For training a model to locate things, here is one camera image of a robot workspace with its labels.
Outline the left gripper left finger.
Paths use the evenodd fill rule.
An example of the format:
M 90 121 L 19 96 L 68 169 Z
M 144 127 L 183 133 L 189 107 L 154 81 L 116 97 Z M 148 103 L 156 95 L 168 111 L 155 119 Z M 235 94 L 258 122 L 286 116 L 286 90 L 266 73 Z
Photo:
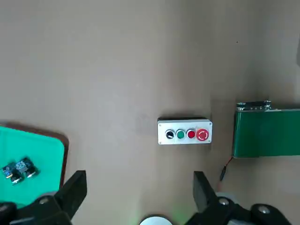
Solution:
M 87 195 L 85 170 L 76 171 L 52 195 L 43 195 L 31 204 L 17 208 L 14 202 L 0 203 L 2 225 L 70 225 Z

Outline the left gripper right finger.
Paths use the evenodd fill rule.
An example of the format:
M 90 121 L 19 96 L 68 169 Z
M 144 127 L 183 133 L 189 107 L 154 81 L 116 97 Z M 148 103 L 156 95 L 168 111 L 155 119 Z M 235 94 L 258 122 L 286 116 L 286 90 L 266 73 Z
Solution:
M 245 209 L 227 196 L 218 196 L 203 172 L 194 172 L 193 198 L 198 211 L 187 225 L 289 225 L 277 208 L 257 203 Z

